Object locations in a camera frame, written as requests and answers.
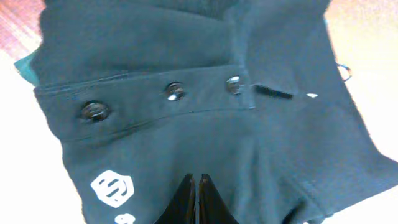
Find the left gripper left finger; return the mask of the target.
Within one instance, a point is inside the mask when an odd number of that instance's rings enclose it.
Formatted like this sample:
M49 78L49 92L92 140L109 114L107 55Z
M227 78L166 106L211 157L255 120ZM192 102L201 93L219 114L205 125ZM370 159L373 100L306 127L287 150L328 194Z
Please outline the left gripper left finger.
M163 214L154 224L195 224L195 201L195 179L193 174L187 174Z

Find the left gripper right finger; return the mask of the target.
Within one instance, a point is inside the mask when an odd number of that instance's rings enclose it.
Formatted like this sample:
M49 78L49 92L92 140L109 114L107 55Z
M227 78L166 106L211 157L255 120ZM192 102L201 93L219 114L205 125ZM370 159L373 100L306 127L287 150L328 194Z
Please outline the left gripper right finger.
M203 174L199 183L199 207L200 224L239 224L208 174Z

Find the black polo shirt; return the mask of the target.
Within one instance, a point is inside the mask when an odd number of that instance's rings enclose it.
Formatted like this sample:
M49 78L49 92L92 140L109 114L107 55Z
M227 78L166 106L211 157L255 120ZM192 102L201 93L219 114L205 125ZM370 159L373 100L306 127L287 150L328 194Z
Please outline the black polo shirt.
M324 0L46 1L34 93L87 223L154 223L208 174L239 223L321 223L397 185Z

